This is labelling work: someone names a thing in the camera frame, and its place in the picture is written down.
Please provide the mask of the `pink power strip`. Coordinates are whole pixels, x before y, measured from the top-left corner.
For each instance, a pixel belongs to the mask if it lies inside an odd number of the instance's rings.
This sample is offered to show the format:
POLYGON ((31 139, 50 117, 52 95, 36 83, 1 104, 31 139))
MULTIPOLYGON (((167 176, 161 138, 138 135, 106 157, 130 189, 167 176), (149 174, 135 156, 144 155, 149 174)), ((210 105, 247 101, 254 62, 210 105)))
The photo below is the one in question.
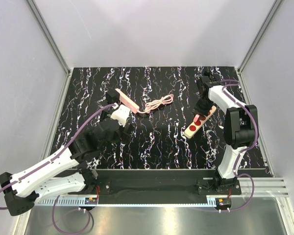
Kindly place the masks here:
POLYGON ((127 108, 129 108, 131 110, 131 112, 133 112, 134 114, 138 113, 140 107, 133 100, 131 100, 120 89, 116 88, 115 91, 119 93, 119 95, 120 95, 119 100, 123 105, 125 105, 127 108))

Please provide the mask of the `beige red power strip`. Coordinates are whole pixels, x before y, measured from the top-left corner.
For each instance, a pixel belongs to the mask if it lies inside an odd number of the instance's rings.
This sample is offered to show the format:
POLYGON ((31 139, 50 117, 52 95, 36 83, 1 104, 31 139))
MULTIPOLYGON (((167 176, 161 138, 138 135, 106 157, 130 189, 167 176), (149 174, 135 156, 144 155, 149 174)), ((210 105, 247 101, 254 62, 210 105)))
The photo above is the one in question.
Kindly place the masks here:
POLYGON ((191 139, 198 130, 203 127, 207 120, 212 116, 212 114, 217 110, 216 106, 212 106, 208 116, 200 116, 200 122, 192 122, 184 131, 184 136, 188 139, 191 139))

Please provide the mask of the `pink square socket adapter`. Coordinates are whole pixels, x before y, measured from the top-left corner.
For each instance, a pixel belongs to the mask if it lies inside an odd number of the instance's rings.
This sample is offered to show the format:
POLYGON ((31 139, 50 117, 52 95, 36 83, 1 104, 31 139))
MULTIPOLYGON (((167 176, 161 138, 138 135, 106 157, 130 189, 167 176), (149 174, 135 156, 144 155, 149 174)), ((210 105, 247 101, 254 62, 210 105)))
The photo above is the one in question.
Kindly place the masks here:
POLYGON ((194 123, 200 122, 200 114, 196 114, 193 120, 194 123))

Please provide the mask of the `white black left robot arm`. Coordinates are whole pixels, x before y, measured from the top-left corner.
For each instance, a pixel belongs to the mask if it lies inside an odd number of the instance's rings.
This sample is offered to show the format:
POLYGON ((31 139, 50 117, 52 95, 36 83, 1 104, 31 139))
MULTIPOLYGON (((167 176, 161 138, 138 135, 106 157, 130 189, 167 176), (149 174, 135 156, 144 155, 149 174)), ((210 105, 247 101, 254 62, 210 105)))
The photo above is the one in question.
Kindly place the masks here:
POLYGON ((36 165, 19 173, 1 174, 6 210, 17 216, 50 197, 92 193, 98 175, 88 168, 88 163, 98 158, 107 145, 129 140, 133 130, 130 123, 121 125, 107 117, 36 165))

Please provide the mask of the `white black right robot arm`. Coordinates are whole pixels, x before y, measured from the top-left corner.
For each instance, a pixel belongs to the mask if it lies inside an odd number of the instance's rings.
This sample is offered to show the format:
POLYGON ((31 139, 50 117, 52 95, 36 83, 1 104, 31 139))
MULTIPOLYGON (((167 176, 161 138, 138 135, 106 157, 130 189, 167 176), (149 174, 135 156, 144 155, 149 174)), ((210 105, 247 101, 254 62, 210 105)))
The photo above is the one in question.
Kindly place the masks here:
POLYGON ((256 106, 239 101, 227 90, 238 83, 234 80, 216 81, 209 75, 201 76, 196 81, 200 98, 194 108, 195 123, 202 121, 203 117, 208 118, 213 106, 219 107, 225 114, 223 138, 226 147, 211 185, 218 194, 235 187, 239 163, 258 141, 256 106))

